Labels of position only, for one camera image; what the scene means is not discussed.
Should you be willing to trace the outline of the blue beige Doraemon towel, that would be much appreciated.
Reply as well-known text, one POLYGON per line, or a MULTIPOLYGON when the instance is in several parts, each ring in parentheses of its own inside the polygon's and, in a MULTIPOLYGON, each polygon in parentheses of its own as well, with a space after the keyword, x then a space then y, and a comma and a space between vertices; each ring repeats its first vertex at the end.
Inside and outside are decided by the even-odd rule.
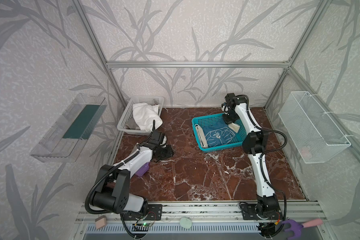
POLYGON ((195 125, 197 136, 203 149, 219 147, 231 144, 240 130, 238 124, 225 124, 224 120, 219 120, 212 126, 201 127, 195 125))

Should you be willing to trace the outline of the teal plastic basket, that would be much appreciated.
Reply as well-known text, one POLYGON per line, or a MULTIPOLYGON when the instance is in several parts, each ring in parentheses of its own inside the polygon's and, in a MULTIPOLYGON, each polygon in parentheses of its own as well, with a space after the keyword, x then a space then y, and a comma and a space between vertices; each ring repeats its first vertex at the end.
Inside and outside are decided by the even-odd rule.
POLYGON ((215 152, 240 147, 247 137, 241 120, 235 121, 239 131, 232 130, 223 120, 223 114, 201 116, 192 119, 192 127, 198 147, 203 152, 215 152))

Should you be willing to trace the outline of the purple pink fork tool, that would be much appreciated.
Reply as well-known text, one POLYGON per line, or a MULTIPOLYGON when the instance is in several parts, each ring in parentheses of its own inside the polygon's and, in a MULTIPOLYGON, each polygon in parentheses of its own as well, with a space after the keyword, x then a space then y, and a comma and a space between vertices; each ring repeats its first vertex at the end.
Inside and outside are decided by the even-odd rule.
POLYGON ((282 221, 282 224, 289 224, 290 227, 287 229, 284 229, 285 232, 293 232, 293 236, 287 238, 287 240, 295 240, 301 237, 302 235, 302 229, 304 228, 311 228, 311 227, 316 227, 316 226, 320 226, 322 225, 324 222, 321 219, 314 219, 314 220, 310 220, 308 222, 305 223, 298 223, 294 220, 285 220, 282 221))

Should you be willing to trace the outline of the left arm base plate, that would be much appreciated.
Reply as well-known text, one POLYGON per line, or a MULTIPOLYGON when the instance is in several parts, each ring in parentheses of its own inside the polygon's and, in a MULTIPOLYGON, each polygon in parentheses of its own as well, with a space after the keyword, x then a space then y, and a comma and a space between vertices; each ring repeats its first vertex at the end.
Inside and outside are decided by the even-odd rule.
POLYGON ((141 212, 128 211, 123 214, 125 221, 137 221, 140 219, 148 221, 160 221, 163 213, 163 205, 161 204, 148 204, 143 207, 141 212))

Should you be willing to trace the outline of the aluminium rail frame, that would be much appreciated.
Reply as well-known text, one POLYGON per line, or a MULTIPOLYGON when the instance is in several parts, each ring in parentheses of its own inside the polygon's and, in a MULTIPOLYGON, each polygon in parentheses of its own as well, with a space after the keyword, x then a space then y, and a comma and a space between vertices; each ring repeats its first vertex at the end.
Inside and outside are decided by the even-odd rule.
MULTIPOLYGON (((235 201, 201 201, 201 202, 150 202, 149 204, 163 205, 160 221, 122 221, 120 215, 105 214, 107 225, 99 230, 95 228, 98 215, 91 215, 82 207, 76 218, 74 228, 70 234, 71 240, 82 240, 85 234, 126 234, 152 235, 166 233, 259 233, 260 224, 273 223, 278 229, 281 221, 253 221, 244 220, 239 202, 235 201), (180 226, 182 217, 192 220, 191 229, 180 226)), ((319 235, 323 240, 335 240, 336 236, 318 202, 288 201, 287 206, 280 202, 282 213, 296 222, 307 222, 321 219, 324 223, 318 226, 319 235)))

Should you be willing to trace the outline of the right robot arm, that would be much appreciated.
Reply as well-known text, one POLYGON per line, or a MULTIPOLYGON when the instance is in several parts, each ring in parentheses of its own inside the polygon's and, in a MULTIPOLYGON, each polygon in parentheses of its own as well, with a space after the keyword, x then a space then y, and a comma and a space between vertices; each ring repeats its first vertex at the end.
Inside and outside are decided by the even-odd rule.
POLYGON ((284 200, 287 200, 286 194, 271 184, 266 166, 266 155, 284 148, 288 141, 287 136, 280 131, 262 128, 251 112, 249 98, 246 95, 227 94, 225 102, 222 104, 222 110, 224 112, 223 120, 227 125, 240 120, 247 133, 242 143, 242 149, 251 161, 255 176, 257 186, 256 213, 259 217, 266 218, 269 214, 280 210, 276 192, 282 193, 284 200), (267 150, 270 133, 281 135, 285 142, 276 149, 267 150))

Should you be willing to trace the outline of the grey plastic basket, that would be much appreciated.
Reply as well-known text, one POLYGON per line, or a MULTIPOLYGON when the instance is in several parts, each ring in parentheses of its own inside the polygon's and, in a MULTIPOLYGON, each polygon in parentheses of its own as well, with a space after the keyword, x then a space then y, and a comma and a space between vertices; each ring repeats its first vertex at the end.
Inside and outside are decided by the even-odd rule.
POLYGON ((133 96, 117 125, 129 135, 149 135, 163 124, 161 112, 165 98, 161 96, 133 96))

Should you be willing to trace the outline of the beige sponge block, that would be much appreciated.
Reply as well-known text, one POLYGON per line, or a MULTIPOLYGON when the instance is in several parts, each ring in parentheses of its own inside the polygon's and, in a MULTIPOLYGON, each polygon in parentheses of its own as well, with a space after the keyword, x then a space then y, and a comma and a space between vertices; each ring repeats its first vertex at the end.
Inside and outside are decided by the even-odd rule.
POLYGON ((99 230, 107 225, 107 217, 106 216, 100 216, 95 219, 95 228, 96 230, 99 230))

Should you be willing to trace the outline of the white towel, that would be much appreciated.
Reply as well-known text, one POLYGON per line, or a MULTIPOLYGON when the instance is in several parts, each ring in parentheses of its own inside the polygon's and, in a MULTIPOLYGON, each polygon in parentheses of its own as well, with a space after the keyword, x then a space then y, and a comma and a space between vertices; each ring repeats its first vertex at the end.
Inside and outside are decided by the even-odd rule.
POLYGON ((151 132, 155 122, 155 129, 163 124, 159 115, 160 105, 149 105, 147 103, 133 104, 133 118, 140 129, 151 132))

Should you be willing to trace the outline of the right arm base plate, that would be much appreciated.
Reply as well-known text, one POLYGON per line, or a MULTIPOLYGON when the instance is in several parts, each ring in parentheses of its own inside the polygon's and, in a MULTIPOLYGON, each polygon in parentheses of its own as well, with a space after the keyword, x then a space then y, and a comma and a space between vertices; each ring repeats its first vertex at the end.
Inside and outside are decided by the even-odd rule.
POLYGON ((283 219, 283 213, 279 205, 271 207, 267 211, 260 209, 257 203, 240 202, 239 208, 241 210, 244 220, 253 221, 271 221, 277 222, 283 219))

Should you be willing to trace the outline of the pale green round disc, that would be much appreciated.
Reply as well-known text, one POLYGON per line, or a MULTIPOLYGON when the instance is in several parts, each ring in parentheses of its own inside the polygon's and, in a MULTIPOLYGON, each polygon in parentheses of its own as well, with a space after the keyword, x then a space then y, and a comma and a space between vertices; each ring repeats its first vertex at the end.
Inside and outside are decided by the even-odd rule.
POLYGON ((187 230, 191 229, 191 227, 193 225, 192 220, 187 217, 182 217, 179 221, 179 224, 182 228, 187 229, 187 230))

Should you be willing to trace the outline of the clear acrylic wall shelf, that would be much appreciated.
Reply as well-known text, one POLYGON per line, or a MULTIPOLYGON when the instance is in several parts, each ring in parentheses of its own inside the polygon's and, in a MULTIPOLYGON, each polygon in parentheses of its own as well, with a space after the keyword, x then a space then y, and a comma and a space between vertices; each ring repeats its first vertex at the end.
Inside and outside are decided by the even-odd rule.
POLYGON ((30 155, 42 163, 74 163, 106 108, 105 97, 78 94, 30 155))

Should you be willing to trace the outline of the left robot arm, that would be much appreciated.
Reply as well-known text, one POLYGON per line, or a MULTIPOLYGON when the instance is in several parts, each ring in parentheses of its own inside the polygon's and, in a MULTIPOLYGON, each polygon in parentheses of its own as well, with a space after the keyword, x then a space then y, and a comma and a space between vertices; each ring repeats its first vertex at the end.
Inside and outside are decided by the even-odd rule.
POLYGON ((148 201, 130 193, 131 177, 143 175, 151 160, 161 161, 174 155, 163 132, 153 130, 142 142, 135 145, 131 154, 114 165, 100 168, 95 184, 85 199, 89 214, 106 213, 146 216, 148 201))

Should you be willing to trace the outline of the grey folded towel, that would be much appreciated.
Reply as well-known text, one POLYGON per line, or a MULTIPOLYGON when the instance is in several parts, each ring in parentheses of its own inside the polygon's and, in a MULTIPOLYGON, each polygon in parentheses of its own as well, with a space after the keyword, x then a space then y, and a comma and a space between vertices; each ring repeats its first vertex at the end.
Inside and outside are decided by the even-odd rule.
POLYGON ((134 118, 129 119, 126 123, 125 123, 125 128, 129 129, 129 130, 140 130, 139 125, 136 123, 134 118))

